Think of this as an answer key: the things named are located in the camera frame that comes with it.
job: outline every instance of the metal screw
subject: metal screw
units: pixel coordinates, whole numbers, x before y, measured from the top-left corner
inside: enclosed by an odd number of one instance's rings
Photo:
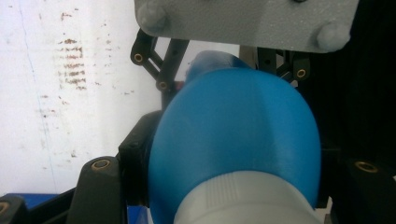
[[[136,54],[134,56],[134,60],[137,61],[138,63],[143,62],[143,56],[141,54]]]
[[[3,215],[9,208],[9,203],[0,202],[0,216]]]
[[[369,162],[356,161],[355,166],[367,173],[375,174],[378,172],[378,168],[376,168],[374,165],[372,165]]]
[[[161,90],[166,90],[166,88],[168,88],[168,85],[166,84],[166,82],[160,82],[160,88]]]
[[[306,75],[305,70],[304,69],[300,69],[300,70],[298,70],[296,76],[297,76],[297,78],[303,78],[303,77],[305,77],[305,75]]]
[[[109,160],[99,160],[93,163],[93,165],[91,166],[91,168],[93,170],[101,170],[106,168],[108,165],[110,164]]]

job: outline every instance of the blue object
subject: blue object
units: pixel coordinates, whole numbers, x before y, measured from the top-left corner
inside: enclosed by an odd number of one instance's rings
[[[308,105],[286,81],[243,63],[227,67],[227,57],[238,60],[223,53],[219,67],[216,55],[194,61],[186,86],[163,114],[148,168],[155,223],[173,223],[194,187],[235,171],[280,176],[316,203],[320,145]]]
[[[9,193],[9,196],[20,196],[24,199],[27,209],[32,209],[49,199],[56,197],[56,194],[32,194],[32,193]]]
[[[20,196],[25,200],[27,209],[32,209],[54,197],[56,194],[31,194],[31,193],[9,193],[8,195]],[[144,206],[128,206],[129,224],[148,224],[148,209]]]

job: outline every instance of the white wall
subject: white wall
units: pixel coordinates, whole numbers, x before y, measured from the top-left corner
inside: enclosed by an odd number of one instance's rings
[[[160,108],[154,80],[129,59],[137,30],[133,0],[0,2],[0,196],[73,188],[85,162],[116,155]],[[238,52],[193,42],[177,79],[204,49]]]

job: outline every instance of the white bottle cap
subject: white bottle cap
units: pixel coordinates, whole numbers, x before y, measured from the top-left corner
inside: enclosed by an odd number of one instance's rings
[[[303,194],[285,180],[263,172],[219,175],[182,201],[176,224],[319,224]]]

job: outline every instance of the dark stain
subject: dark stain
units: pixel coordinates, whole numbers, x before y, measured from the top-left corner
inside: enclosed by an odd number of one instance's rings
[[[66,48],[66,51],[79,51],[82,52],[82,48],[73,47],[72,49]]]
[[[66,55],[66,59],[78,59],[78,58],[82,58],[81,55],[77,56],[77,55]]]
[[[71,72],[69,73],[70,77],[78,76],[79,72]]]
[[[86,82],[86,80],[85,80],[85,78],[80,78],[80,79],[78,79],[78,78],[73,78],[73,79],[71,79],[71,80],[66,79],[66,82],[69,83],[69,84],[76,84],[76,85],[78,85],[79,82]]]
[[[72,17],[72,15],[63,12],[61,15],[61,20],[63,21],[65,17]]]
[[[66,40],[64,41],[64,43],[65,43],[65,44],[76,44],[77,41],[76,41],[76,40],[72,40],[72,39],[66,39]]]
[[[78,68],[84,66],[83,63],[68,63],[68,64],[64,64],[64,68]]]

